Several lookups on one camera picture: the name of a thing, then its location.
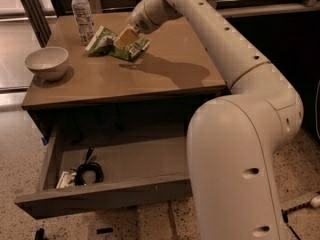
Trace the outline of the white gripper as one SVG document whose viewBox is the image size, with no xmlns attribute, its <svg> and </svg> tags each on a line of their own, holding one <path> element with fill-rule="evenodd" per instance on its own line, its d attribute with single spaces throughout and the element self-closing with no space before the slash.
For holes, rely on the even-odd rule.
<svg viewBox="0 0 320 240">
<path fill-rule="evenodd" d="M 158 29 L 158 26 L 149 19 L 143 4 L 138 4 L 134 8 L 129 16 L 129 24 L 133 28 L 125 28 L 116 37 L 114 45 L 117 48 L 124 48 L 125 46 L 135 42 L 139 38 L 138 33 L 150 34 Z"/>
</svg>

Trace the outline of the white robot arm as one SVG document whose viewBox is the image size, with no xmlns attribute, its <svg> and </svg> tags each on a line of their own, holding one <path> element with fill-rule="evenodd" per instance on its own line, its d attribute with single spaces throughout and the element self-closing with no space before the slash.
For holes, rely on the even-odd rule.
<svg viewBox="0 0 320 240">
<path fill-rule="evenodd" d="M 272 156 L 303 120 L 282 73 L 207 0 L 142 0 L 127 42 L 185 17 L 230 92 L 201 105 L 187 132 L 187 159 L 201 240 L 287 240 Z"/>
</svg>

